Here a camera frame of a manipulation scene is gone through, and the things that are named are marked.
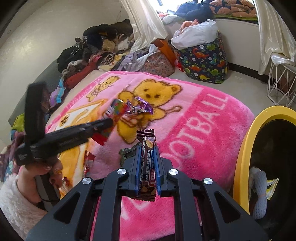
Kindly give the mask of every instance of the gray floor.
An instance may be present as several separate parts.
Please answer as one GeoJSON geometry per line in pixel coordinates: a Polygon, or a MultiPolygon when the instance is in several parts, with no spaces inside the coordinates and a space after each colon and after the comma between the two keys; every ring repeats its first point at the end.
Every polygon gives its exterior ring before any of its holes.
{"type": "Polygon", "coordinates": [[[244,103],[255,116],[267,107],[274,105],[267,97],[267,84],[235,71],[229,71],[227,79],[222,84],[211,84],[190,79],[178,69],[170,78],[189,81],[227,93],[244,103]]]}

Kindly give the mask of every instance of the pink blanket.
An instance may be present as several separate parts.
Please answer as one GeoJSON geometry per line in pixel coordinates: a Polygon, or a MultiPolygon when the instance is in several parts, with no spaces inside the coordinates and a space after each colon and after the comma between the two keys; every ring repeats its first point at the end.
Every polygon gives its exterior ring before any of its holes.
{"type": "MultiPolygon", "coordinates": [[[[126,101],[136,96],[153,106],[153,115],[121,119],[105,146],[91,140],[61,155],[63,174],[73,185],[81,180],[85,153],[95,156],[90,176],[105,177],[120,167],[119,150],[137,142],[136,131],[149,128],[155,130],[160,155],[174,168],[195,179],[211,177],[229,190],[254,115],[237,99],[209,87],[147,73],[110,71],[82,90],[47,131],[99,119],[114,98],[126,101]]],[[[123,197],[120,240],[153,240],[174,233],[172,210],[172,198],[143,202],[123,197]]]]}

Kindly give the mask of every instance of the green mat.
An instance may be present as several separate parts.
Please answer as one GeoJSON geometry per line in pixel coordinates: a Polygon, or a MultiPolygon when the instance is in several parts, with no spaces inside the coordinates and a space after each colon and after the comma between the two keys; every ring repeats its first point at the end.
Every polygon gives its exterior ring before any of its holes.
{"type": "Polygon", "coordinates": [[[246,21],[258,21],[257,17],[254,17],[254,18],[239,18],[239,17],[230,16],[230,15],[217,15],[217,14],[214,14],[213,18],[232,18],[232,19],[246,20],[246,21]]]}

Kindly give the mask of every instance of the white wire side table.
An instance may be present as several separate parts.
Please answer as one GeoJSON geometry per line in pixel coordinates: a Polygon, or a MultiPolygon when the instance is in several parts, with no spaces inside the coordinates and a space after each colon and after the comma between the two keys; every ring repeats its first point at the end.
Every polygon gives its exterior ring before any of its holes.
{"type": "Polygon", "coordinates": [[[267,84],[267,96],[275,105],[291,107],[296,97],[295,80],[295,66],[289,64],[280,64],[276,66],[271,61],[267,84]]]}

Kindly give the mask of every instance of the green cloth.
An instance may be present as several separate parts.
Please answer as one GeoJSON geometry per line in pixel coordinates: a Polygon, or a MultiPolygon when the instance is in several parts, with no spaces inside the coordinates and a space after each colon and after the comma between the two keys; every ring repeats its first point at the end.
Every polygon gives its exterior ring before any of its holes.
{"type": "Polygon", "coordinates": [[[24,126],[25,114],[20,114],[13,124],[12,130],[17,130],[18,132],[22,132],[25,129],[24,126]]]}
{"type": "Polygon", "coordinates": [[[213,18],[234,18],[234,19],[247,20],[247,21],[258,21],[257,17],[254,17],[254,18],[239,18],[239,17],[230,16],[230,15],[217,15],[217,14],[214,14],[213,18]]]}

